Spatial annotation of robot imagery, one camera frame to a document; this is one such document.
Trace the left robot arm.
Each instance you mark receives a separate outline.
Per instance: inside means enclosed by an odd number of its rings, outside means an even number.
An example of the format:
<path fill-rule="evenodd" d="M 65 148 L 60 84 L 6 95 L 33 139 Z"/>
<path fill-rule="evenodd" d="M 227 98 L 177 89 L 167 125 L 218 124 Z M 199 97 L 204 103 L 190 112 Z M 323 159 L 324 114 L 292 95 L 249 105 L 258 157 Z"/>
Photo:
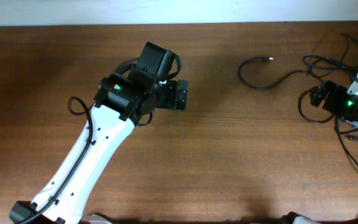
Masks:
<path fill-rule="evenodd" d="M 94 103 L 68 100 L 83 107 L 87 122 L 49 183 L 31 200 L 18 200 L 9 218 L 13 223 L 112 223 L 100 213 L 84 215 L 88 197 L 121 143 L 157 108 L 185 110 L 188 82 L 176 80 L 179 55 L 147 42 L 140 57 L 122 62 L 101 80 Z"/>

